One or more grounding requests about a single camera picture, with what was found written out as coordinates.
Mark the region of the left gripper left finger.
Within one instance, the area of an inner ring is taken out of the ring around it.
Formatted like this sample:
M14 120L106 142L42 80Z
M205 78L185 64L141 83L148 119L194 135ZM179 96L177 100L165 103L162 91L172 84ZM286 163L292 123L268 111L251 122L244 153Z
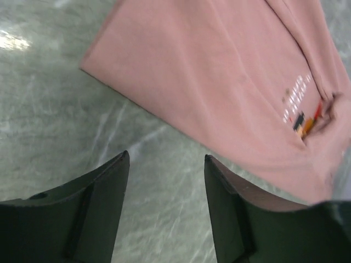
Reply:
M124 151L74 180L1 202L1 262L110 262L126 193Z

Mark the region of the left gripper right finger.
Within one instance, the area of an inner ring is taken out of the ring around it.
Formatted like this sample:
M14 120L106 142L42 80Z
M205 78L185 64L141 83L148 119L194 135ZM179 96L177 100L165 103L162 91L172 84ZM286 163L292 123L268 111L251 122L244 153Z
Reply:
M350 262L350 201L289 201L211 155L204 174L218 262Z

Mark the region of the pink t shirt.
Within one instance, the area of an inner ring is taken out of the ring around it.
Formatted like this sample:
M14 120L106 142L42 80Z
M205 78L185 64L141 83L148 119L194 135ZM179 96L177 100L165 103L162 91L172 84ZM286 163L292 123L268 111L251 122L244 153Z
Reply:
M119 1L81 69L291 195L332 197L350 79L319 1Z

